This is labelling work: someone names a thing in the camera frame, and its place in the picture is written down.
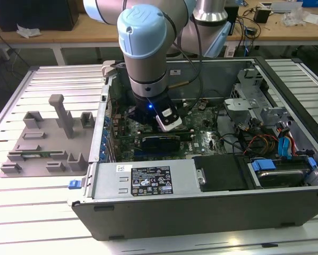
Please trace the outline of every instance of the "electronic device on desk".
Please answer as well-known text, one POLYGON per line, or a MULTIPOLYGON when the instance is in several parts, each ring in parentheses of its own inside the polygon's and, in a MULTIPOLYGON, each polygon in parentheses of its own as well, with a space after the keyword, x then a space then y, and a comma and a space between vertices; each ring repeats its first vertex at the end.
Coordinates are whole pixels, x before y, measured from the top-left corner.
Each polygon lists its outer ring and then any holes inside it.
POLYGON ((269 8, 274 13, 286 13, 301 7, 303 2, 263 2, 260 5, 269 8))
POLYGON ((17 24, 40 30, 72 30, 79 18, 76 0, 0 0, 0 28, 16 31, 17 24))
POLYGON ((228 18, 227 21, 231 23, 231 28, 229 30, 228 35, 231 36, 233 34, 235 21, 238 16, 239 5, 235 0, 227 0, 225 3, 225 11, 227 12, 228 18))
POLYGON ((269 19, 270 14, 271 14, 271 9, 269 8, 257 8, 255 10, 253 20, 256 23, 265 24, 267 20, 269 19))

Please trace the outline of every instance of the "cable on desk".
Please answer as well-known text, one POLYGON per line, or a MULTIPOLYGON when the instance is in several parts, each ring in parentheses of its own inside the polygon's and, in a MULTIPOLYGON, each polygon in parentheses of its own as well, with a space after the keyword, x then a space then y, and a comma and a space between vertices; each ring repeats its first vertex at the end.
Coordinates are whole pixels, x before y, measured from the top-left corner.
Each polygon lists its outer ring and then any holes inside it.
POLYGON ((250 54, 250 52, 252 51, 253 47, 254 47, 254 40, 256 40, 261 34, 261 26, 257 22, 255 22, 254 20, 252 20, 252 19, 250 19, 248 17, 239 16, 239 18, 240 19, 247 19, 247 20, 251 21, 252 23, 256 24, 258 26, 258 28, 259 28, 259 31, 258 31, 257 35, 254 35, 254 36, 245 35, 245 37, 247 37, 248 39, 252 40, 251 41, 251 49, 248 51, 248 54, 247 54, 247 56, 248 56, 250 54))
POLYGON ((237 20, 238 20, 238 23, 240 24, 240 29, 241 29, 242 36, 241 36, 241 38, 240 38, 240 41, 239 41, 239 44, 238 44, 238 46, 237 46, 236 51, 239 50, 242 41, 243 41, 243 40, 245 41, 245 36, 244 36, 244 20, 243 20, 243 19, 240 19, 239 16, 237 16, 237 20))
POLYGON ((16 55, 17 55, 28 67, 30 67, 30 65, 28 64, 28 62, 25 61, 24 58, 22 58, 22 57, 20 56, 20 54, 18 54, 17 51, 10 46, 10 44, 8 44, 8 43, 3 39, 3 37, 2 37, 1 35, 0 35, 0 39, 8 46, 11 50, 13 50, 13 51, 16 53, 16 55))

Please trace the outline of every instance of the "blue connector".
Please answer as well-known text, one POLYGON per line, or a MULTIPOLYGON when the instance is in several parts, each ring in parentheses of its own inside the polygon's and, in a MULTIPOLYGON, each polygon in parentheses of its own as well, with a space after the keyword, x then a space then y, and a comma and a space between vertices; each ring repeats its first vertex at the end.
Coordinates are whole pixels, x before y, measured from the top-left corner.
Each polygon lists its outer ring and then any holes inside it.
POLYGON ((266 171, 266 170, 276 170, 272 159, 258 159, 252 162, 253 170, 256 171, 266 171))
POLYGON ((312 157, 309 157, 307 161, 309 165, 311 166, 312 170, 317 167, 317 162, 312 157))
POLYGON ((70 181, 69 185, 68 185, 68 189, 70 190, 79 190, 81 187, 81 181, 78 180, 72 180, 70 181))
POLYGON ((285 138, 281 137, 279 138, 279 143, 278 143, 278 154, 281 157, 286 157, 287 159, 291 159, 292 156, 288 154, 288 147, 290 146, 290 141, 285 138))

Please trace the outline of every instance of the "wire bundle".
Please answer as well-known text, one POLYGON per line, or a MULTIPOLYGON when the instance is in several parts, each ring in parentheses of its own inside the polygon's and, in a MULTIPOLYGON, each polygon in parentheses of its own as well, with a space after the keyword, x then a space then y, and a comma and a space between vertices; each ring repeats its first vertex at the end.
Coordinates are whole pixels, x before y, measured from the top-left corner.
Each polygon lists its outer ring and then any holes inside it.
POLYGON ((239 44, 237 46, 237 49, 240 48, 241 44, 243 43, 243 45, 245 46, 245 53, 244 53, 244 56, 248 56, 251 52, 251 50, 253 49, 254 47, 254 41, 260 36, 261 34, 261 27, 258 23, 256 23, 254 20, 246 17, 245 15, 243 16, 238 16, 237 17, 237 23, 240 24, 240 28, 241 28, 241 38, 240 38, 240 41, 239 41, 239 44), (251 35, 248 35, 247 34, 247 26, 244 24, 244 19, 245 20, 249 20, 251 21, 252 23, 256 24, 256 26, 258 27, 258 32, 257 34, 255 34, 254 36, 251 36, 251 35), (248 50, 248 46, 245 44, 245 40, 249 39, 251 40, 251 48, 248 50))

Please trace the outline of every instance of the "blue drive bracket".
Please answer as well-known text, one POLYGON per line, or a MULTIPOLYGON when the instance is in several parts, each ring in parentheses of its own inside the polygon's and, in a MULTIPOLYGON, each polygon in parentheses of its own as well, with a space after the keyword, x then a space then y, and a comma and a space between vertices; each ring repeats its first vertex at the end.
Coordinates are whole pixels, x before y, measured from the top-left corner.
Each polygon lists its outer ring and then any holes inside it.
POLYGON ((257 159, 252 162, 252 167, 255 172, 276 170, 276 166, 274 165, 272 159, 257 159))
POLYGON ((78 180, 72 180, 69 182, 69 185, 68 185, 68 189, 70 190, 79 190, 81 187, 81 182, 82 181, 78 181, 78 180))
POLYGON ((285 137, 279 138, 279 143, 278 143, 279 156, 286 157, 287 159, 291 159, 292 156, 289 155, 289 153, 288 153, 289 146, 290 146, 290 141, 287 138, 285 138, 285 137))

